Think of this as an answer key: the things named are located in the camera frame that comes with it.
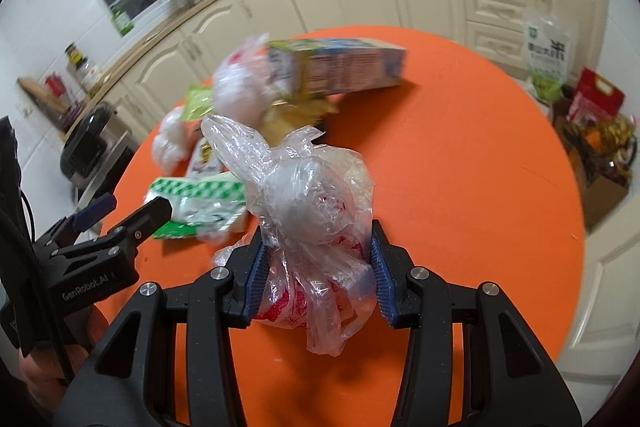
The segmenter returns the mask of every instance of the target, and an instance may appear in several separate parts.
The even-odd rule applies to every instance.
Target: brown cardboard box
[[[591,231],[626,197],[628,189],[604,176],[598,176],[591,185],[587,185],[584,166],[575,147],[569,151],[569,161],[580,190],[584,227]]]

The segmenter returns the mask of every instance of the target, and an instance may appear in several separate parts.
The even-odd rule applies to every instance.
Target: blue gripper pad
[[[382,316],[386,318],[389,326],[395,328],[398,325],[399,312],[396,307],[396,288],[394,281],[386,265],[383,247],[375,233],[371,234],[371,267],[376,275],[376,295]]]
[[[269,249],[260,241],[258,253],[255,255],[254,264],[246,281],[246,293],[244,296],[244,308],[242,318],[249,323],[258,314],[262,294],[269,276]]]

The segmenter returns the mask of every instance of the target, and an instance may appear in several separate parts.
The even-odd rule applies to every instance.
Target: orange tabletop
[[[553,128],[510,77],[466,48],[384,26],[311,37],[375,38],[407,49],[402,86],[350,93],[327,121],[327,141],[360,152],[376,182],[374,217],[415,264],[451,283],[492,280],[511,298],[555,359],[568,333],[582,274],[582,211]],[[140,206],[160,175],[145,140],[115,195],[108,229]],[[164,288],[210,269],[215,248],[191,240],[140,246],[140,282]],[[100,304],[109,320],[136,288]],[[462,330],[454,340],[450,421],[460,418]],[[379,311],[337,358],[305,349],[305,330],[254,323],[230,332],[248,424],[388,427],[408,331]],[[186,422],[184,328],[178,330],[178,419]]]

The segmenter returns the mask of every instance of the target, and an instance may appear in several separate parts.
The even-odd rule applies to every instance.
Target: green packet
[[[244,185],[231,172],[204,178],[157,178],[145,203],[157,196],[171,203],[172,218],[156,231],[156,239],[241,232],[244,226]]]
[[[184,97],[182,121],[202,120],[202,117],[213,111],[211,103],[211,86],[191,84]]]

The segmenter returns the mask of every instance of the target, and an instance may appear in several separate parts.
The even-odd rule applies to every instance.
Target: knotted plastic bag
[[[244,184],[247,209],[270,247],[268,281],[258,320],[306,327],[306,347],[336,357],[370,317],[376,280],[369,264],[374,183],[362,157],[314,146],[311,126],[270,149],[262,136],[223,116],[206,116],[202,133]],[[224,266],[231,251],[216,252]]]

